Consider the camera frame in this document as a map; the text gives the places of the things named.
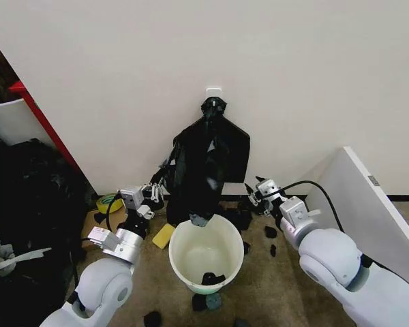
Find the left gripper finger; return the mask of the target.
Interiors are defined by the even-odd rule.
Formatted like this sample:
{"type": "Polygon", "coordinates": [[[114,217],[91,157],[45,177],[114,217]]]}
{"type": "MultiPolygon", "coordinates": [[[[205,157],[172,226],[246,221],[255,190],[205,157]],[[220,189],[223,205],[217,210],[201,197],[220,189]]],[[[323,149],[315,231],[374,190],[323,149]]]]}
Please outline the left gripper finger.
{"type": "Polygon", "coordinates": [[[150,199],[152,202],[161,202],[164,200],[162,190],[162,176],[153,176],[148,183],[141,186],[141,191],[145,199],[150,199]]]}
{"type": "Polygon", "coordinates": [[[155,213],[151,210],[151,208],[146,205],[146,204],[142,204],[137,210],[136,210],[136,214],[146,220],[151,220],[155,213]]]}

